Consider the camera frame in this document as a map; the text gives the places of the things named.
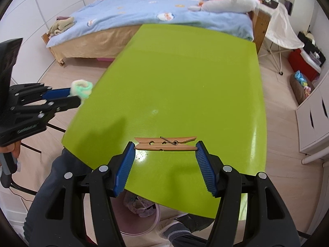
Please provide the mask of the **person left hand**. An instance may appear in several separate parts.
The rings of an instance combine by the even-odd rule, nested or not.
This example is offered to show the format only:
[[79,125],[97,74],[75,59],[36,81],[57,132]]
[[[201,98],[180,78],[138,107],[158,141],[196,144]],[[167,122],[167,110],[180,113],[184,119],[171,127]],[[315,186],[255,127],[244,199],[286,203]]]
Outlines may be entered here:
[[0,153],[11,153],[15,159],[18,159],[21,152],[21,141],[17,141],[5,147],[0,147]]

